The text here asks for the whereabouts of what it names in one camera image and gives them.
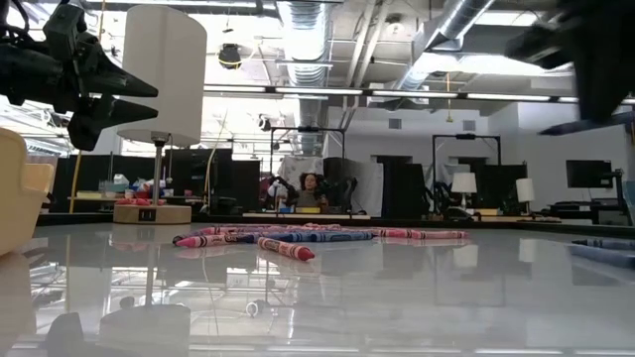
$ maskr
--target person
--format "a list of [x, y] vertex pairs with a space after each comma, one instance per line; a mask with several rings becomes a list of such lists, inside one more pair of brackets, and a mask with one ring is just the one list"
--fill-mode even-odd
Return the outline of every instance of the person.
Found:
[[318, 176], [316, 174], [300, 175], [301, 191], [298, 196], [296, 207], [320, 207], [322, 211], [328, 206], [328, 200], [323, 194], [317, 192]]

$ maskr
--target metal frame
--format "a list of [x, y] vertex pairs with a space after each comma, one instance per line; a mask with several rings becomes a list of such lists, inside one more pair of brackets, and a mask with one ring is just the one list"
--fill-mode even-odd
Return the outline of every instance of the metal frame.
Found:
[[502, 165], [501, 145], [499, 135], [473, 135], [473, 134], [456, 134], [456, 135], [433, 135], [433, 211], [437, 210], [437, 195], [435, 194], [435, 183], [437, 182], [437, 139], [438, 138], [454, 138], [457, 140], [476, 140], [476, 139], [494, 139], [496, 140], [496, 152], [498, 157], [498, 165]]
[[340, 200], [343, 199], [344, 196], [344, 172], [346, 166], [346, 128], [336, 129], [336, 128], [319, 128], [319, 127], [271, 127], [270, 131], [270, 145], [269, 145], [269, 174], [271, 177], [274, 176], [274, 133], [276, 130], [286, 130], [286, 131], [297, 131], [298, 133], [328, 133], [328, 132], [337, 132], [341, 135], [341, 167], [342, 167], [342, 176], [340, 179]]

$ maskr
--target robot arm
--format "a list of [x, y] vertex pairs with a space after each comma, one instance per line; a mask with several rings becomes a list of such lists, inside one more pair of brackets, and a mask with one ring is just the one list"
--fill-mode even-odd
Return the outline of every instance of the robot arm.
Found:
[[[37, 42], [23, 29], [9, 26], [9, 0], [0, 0], [0, 94], [9, 102], [51, 104], [57, 113], [72, 112], [68, 134], [81, 150], [94, 149], [102, 129], [155, 118], [155, 109], [116, 99], [115, 95], [156, 97], [157, 88], [119, 68], [106, 56], [96, 37], [86, 31], [82, 9], [63, 1], [44, 26]], [[100, 98], [90, 94], [100, 93]]]
[[507, 44], [506, 56], [552, 69], [573, 62], [580, 119], [608, 123], [635, 90], [635, 1], [560, 0], [557, 15]]

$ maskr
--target cable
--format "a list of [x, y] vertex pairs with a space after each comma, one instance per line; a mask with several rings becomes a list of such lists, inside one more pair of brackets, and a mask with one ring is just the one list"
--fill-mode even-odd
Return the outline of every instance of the cable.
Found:
[[229, 109], [225, 108], [225, 115], [222, 118], [222, 124], [220, 124], [220, 131], [218, 132], [218, 138], [216, 138], [216, 142], [214, 143], [214, 147], [211, 149], [211, 154], [209, 155], [209, 160], [207, 160], [207, 170], [205, 171], [205, 190], [207, 194], [203, 196], [203, 204], [209, 205], [211, 202], [211, 189], [209, 189], [209, 168], [211, 168], [211, 160], [216, 153], [216, 147], [218, 146], [218, 142], [220, 141], [220, 136], [222, 135], [222, 131], [225, 128], [225, 121], [227, 120], [227, 113], [229, 113]]
[[205, 282], [207, 283], [207, 290], [209, 291], [209, 299], [211, 300], [211, 309], [214, 311], [214, 322], [216, 322], [216, 336], [220, 336], [218, 329], [218, 316], [216, 315], [216, 303], [214, 302], [214, 295], [211, 293], [211, 287], [209, 286], [209, 278], [207, 277], [207, 270], [205, 269], [205, 256], [202, 256], [202, 274], [205, 276]]
[[18, 9], [18, 12], [22, 16], [22, 20], [24, 20], [24, 28], [23, 28], [23, 30], [25, 32], [29, 32], [29, 29], [30, 29], [29, 15], [27, 15], [27, 12], [24, 10], [24, 7], [22, 7], [22, 4], [20, 3], [20, 0], [11, 0], [11, 2], [13, 2], [13, 5], [16, 6], [16, 9]]

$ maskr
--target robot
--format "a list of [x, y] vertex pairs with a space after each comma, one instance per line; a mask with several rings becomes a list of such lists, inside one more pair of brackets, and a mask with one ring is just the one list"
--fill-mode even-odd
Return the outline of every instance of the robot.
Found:
[[102, 129], [157, 117], [155, 109], [115, 98], [156, 97], [159, 92], [108, 59], [86, 31], [82, 9], [63, 0], [44, 26], [46, 39], [38, 42], [29, 36], [20, 0], [11, 1], [25, 26], [7, 24], [9, 1], [0, 0], [0, 94], [11, 104], [33, 100], [53, 105], [60, 114], [72, 112], [68, 135], [85, 151], [95, 148]]

